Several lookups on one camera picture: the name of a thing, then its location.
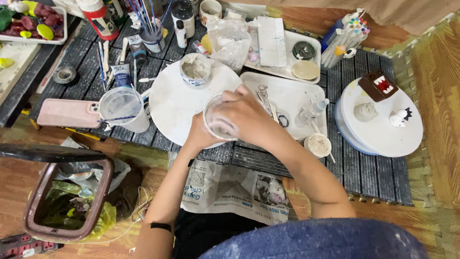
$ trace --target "green plastic bag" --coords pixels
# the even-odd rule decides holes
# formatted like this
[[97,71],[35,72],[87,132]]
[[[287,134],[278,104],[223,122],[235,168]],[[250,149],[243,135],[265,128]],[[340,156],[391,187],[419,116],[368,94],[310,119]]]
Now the green plastic bag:
[[[52,186],[44,200],[43,208],[46,208],[46,216],[40,222],[41,225],[61,228],[67,230],[77,230],[81,228],[86,220],[88,211],[85,213],[77,212],[70,200],[77,198],[82,204],[91,205],[94,195],[81,197],[82,187],[76,184],[53,181]],[[98,240],[102,234],[113,227],[116,223],[116,207],[108,202],[104,202],[98,222],[92,232],[80,241],[70,243],[87,242],[88,240]]]

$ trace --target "acrylic paint tube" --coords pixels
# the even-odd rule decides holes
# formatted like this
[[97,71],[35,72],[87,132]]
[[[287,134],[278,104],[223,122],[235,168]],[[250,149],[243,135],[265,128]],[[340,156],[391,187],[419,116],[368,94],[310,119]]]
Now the acrylic paint tube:
[[131,49],[133,57],[136,59],[137,65],[142,67],[149,63],[147,59],[147,49],[141,40],[141,37],[136,34],[128,38],[129,48]]
[[111,65],[110,67],[112,68],[112,73],[115,76],[115,82],[119,87],[131,87],[129,64]]

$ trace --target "white bottle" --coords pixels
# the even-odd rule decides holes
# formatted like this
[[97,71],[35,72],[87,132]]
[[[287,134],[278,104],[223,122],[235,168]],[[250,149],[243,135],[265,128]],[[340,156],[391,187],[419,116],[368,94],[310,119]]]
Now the white bottle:
[[314,121],[318,116],[321,115],[321,112],[326,109],[329,104],[329,99],[324,99],[321,102],[313,105],[309,109],[303,109],[296,117],[295,124],[299,127],[305,127],[310,122]]
[[182,20],[176,21],[176,37],[177,45],[179,45],[179,47],[187,47],[187,35],[184,28],[184,22]]

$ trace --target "newspaper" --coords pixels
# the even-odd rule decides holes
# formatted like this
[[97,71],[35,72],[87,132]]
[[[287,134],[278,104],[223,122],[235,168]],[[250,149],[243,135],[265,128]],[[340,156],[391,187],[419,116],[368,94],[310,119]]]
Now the newspaper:
[[[177,153],[169,152],[169,167]],[[180,207],[192,213],[233,212],[267,225],[288,220],[289,199],[276,176],[195,159]]]

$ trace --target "phone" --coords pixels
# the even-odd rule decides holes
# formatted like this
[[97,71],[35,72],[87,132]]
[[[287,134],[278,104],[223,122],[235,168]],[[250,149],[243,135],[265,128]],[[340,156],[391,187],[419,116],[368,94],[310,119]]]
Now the phone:
[[37,123],[43,126],[97,129],[101,126],[99,102],[65,99],[46,99]]

